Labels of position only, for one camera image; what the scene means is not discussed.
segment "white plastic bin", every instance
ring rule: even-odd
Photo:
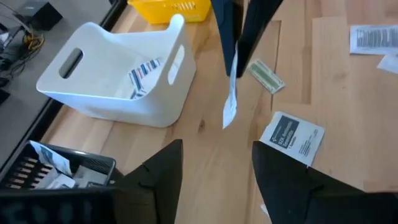
[[[63,78],[62,65],[73,50],[81,60]],[[160,58],[153,70],[153,89],[132,100],[128,73],[141,63]],[[82,25],[44,71],[36,88],[83,114],[154,127],[173,124],[181,114],[196,65],[181,15],[163,31],[112,34],[94,23]]]

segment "black cable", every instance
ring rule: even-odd
[[[11,81],[14,77],[17,77],[24,71],[25,65],[28,61],[32,60],[33,58],[35,58],[37,56],[37,54],[39,54],[39,52],[42,48],[42,45],[44,43],[40,47],[29,51],[28,44],[24,42],[25,38],[28,35],[29,35],[29,33],[26,32],[22,38],[22,44],[24,47],[27,48],[27,49],[24,49],[24,50],[26,50],[26,52],[23,52],[21,54],[21,56],[18,58],[18,60],[16,62],[14,62],[14,64],[11,66],[11,68],[9,70],[7,70],[7,71],[0,70],[0,78],[5,78],[5,79],[8,79],[9,81]]]

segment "wire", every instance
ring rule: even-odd
[[[0,73],[3,74],[0,75],[0,77],[7,78],[11,81],[14,77],[20,75],[24,71],[26,63],[36,57],[40,52],[44,41],[45,39],[43,35],[35,35],[33,33],[25,32],[22,38],[22,45],[26,48],[24,49],[26,52],[18,58],[17,62],[14,62],[8,71],[3,71],[3,73],[0,71]]]

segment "gray floor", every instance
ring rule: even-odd
[[[0,1],[18,8],[25,0]],[[75,1],[73,5],[64,5],[64,2],[73,1]],[[0,105],[0,167],[48,99],[36,90],[37,79],[79,25],[87,21],[101,22],[111,7],[105,0],[100,6],[98,0],[53,0],[52,2],[54,7],[59,8],[64,19],[52,30],[44,33],[45,43],[41,51],[26,64],[25,70],[4,88],[11,95]],[[16,25],[12,21],[12,14],[2,5],[0,5],[0,22],[7,26]]]

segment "white paper sheet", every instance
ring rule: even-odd
[[[59,176],[56,169],[51,169],[48,174],[41,179],[41,181],[36,185],[35,189],[46,189],[57,177]]]
[[[323,127],[277,111],[260,141],[311,166],[324,133]]]
[[[384,56],[377,68],[398,75],[398,54],[389,54]]]
[[[68,159],[38,142],[30,141],[30,145],[33,146],[36,153],[39,155],[39,160],[41,163],[50,164],[60,172],[69,175],[70,177],[72,176]]]
[[[76,182],[67,175],[60,174],[46,189],[72,189]]]
[[[155,58],[140,64],[138,68],[129,72],[129,78],[133,87],[132,92],[130,93],[131,99],[139,99],[148,94],[155,87],[160,77],[160,71],[157,69],[160,67],[160,61],[160,58]],[[171,72],[176,72],[174,64],[170,70]]]
[[[228,127],[236,116],[236,69],[238,67],[238,43],[235,44],[235,55],[232,61],[231,73],[229,76],[229,95],[225,101],[223,110],[223,129]]]
[[[260,205],[260,208],[265,214],[267,214],[269,216],[268,209],[267,209],[266,205],[262,204],[262,205]]]
[[[398,54],[398,25],[352,26],[349,38],[351,54]]]
[[[102,187],[105,184],[106,175],[80,166],[73,176],[73,180],[76,181],[79,188]]]

